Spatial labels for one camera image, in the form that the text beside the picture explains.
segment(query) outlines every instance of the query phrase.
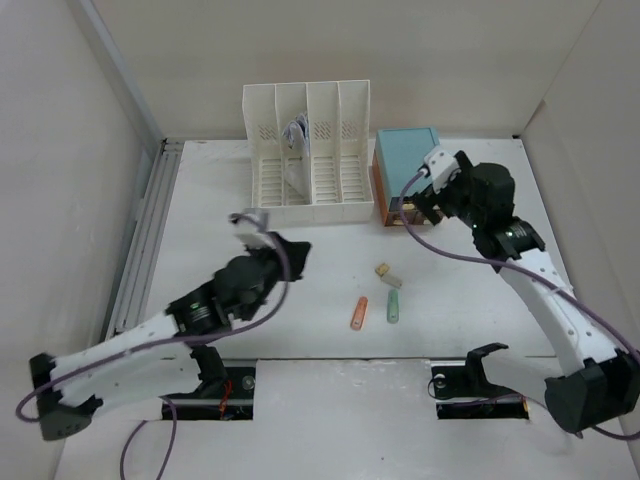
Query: white file organizer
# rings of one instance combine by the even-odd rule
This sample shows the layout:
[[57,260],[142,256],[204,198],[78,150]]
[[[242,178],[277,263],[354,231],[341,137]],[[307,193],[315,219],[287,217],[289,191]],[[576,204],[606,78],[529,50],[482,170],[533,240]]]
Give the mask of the white file organizer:
[[[373,212],[368,170],[369,81],[245,85],[242,99],[253,168],[252,206],[274,227],[363,222]],[[308,113],[310,156],[282,131]],[[309,198],[284,179],[302,162]]]

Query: white wall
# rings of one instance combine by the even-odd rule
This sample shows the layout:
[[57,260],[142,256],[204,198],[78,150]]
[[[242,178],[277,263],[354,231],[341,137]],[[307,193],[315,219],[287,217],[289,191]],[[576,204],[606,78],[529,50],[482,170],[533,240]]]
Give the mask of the white wall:
[[60,444],[13,408],[27,360],[103,319],[142,153],[64,0],[0,0],[0,476],[45,479]]
[[168,136],[244,138],[242,85],[371,79],[371,129],[520,133],[597,0],[95,0]]
[[636,0],[602,0],[523,140],[580,296],[640,346],[638,19]]

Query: orange marker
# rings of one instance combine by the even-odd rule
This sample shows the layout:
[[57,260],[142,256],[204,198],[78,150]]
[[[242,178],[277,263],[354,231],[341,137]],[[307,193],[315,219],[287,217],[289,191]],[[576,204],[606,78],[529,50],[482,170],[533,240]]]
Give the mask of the orange marker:
[[351,318],[351,328],[353,330],[362,330],[362,327],[364,326],[364,317],[367,315],[368,304],[369,300],[367,297],[360,297],[358,300],[356,310],[353,312],[353,317]]

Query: rectangular opening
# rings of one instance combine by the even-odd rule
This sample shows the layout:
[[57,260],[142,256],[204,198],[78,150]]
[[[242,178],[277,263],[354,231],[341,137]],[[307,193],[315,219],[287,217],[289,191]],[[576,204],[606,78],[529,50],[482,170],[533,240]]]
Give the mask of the rectangular opening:
[[438,420],[471,420],[515,418],[529,420],[529,409],[525,399],[505,401],[482,401],[463,403],[439,403],[436,406]]
[[[169,395],[176,405],[178,420],[253,420],[253,395],[256,388],[256,368],[246,361],[236,361],[234,366],[225,362],[227,380],[202,393]],[[162,419],[171,420],[169,405],[162,404]]]

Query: white table surface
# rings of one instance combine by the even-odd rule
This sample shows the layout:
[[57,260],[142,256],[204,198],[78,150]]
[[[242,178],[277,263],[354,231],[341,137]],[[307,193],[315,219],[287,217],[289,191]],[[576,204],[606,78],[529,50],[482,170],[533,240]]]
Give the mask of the white table surface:
[[[438,420],[424,360],[258,362],[253,421],[182,421],[163,480],[632,480],[623,442],[526,420]],[[122,408],[66,440],[56,480],[118,478],[122,446],[160,402]],[[619,432],[618,422],[606,428]],[[156,478],[171,422],[146,425],[125,462]]]
[[[547,243],[566,278],[526,152],[519,140],[443,139],[471,161],[507,166],[516,180],[516,214]],[[373,142],[370,145],[373,155]],[[243,247],[227,217],[251,204],[246,141],[187,142],[176,179],[147,303],[147,317],[209,280]],[[519,297],[490,267],[438,257],[402,227],[369,223],[281,229],[287,240],[313,244],[304,280],[294,283],[281,312],[251,332],[217,343],[223,358],[460,357],[503,342],[525,356],[553,350]],[[453,252],[477,255],[456,219],[424,229],[425,238]],[[404,281],[400,322],[386,322],[389,288],[374,273],[386,262]],[[271,308],[275,291],[266,308]],[[369,298],[365,327],[349,328],[360,296]]]

